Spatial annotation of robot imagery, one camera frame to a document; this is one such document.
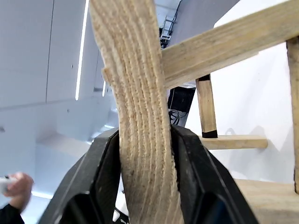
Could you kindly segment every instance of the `finger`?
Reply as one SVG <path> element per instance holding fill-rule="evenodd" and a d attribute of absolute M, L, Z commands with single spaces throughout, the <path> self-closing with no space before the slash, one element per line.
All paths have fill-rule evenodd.
<path fill-rule="evenodd" d="M 14 197 L 15 196 L 15 194 L 11 191 L 6 191 L 6 192 L 3 193 L 3 195 L 5 197 Z"/>

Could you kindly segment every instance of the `ceiling panel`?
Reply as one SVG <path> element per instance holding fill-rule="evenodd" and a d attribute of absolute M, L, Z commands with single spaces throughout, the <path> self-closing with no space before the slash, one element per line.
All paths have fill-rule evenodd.
<path fill-rule="evenodd" d="M 45 101 L 53 1 L 0 3 L 0 107 Z"/>
<path fill-rule="evenodd" d="M 87 17 L 79 99 L 93 96 L 99 49 L 93 35 L 90 15 Z"/>
<path fill-rule="evenodd" d="M 55 1 L 47 101 L 74 99 L 85 1 Z"/>

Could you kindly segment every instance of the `plywood edge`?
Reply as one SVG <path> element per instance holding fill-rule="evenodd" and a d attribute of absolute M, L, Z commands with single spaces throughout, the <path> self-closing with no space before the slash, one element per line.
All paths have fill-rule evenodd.
<path fill-rule="evenodd" d="M 268 140 L 258 135 L 219 135 L 218 138 L 199 137 L 201 143 L 211 149 L 239 149 L 239 148 L 266 148 Z"/>

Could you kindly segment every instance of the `wood grain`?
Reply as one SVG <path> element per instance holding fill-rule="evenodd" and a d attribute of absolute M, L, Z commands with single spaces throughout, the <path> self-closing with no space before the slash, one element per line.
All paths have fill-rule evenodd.
<path fill-rule="evenodd" d="M 299 37 L 286 42 L 290 68 L 292 114 L 295 150 L 295 192 L 299 194 Z"/>
<path fill-rule="evenodd" d="M 217 131 L 212 83 L 210 79 L 205 81 L 196 79 L 195 82 L 198 96 L 200 124 L 204 137 L 204 133 Z"/>
<path fill-rule="evenodd" d="M 248 15 L 162 51 L 168 89 L 299 35 L 299 0 Z"/>
<path fill-rule="evenodd" d="M 201 136 L 199 138 L 209 150 L 268 147 L 268 140 L 256 135 L 219 135 L 218 138 L 213 139 L 202 138 Z"/>
<path fill-rule="evenodd" d="M 181 224 L 154 2 L 91 0 L 90 12 L 119 112 L 130 223 Z"/>
<path fill-rule="evenodd" d="M 260 224 L 299 223 L 299 195 L 293 184 L 235 181 Z"/>

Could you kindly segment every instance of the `black tape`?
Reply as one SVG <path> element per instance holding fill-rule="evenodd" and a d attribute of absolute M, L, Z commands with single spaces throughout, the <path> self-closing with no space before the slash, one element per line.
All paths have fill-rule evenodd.
<path fill-rule="evenodd" d="M 198 81 L 207 81 L 211 80 L 211 74 L 198 78 Z"/>
<path fill-rule="evenodd" d="M 210 132 L 202 132 L 202 137 L 206 139 L 218 138 L 217 130 Z"/>

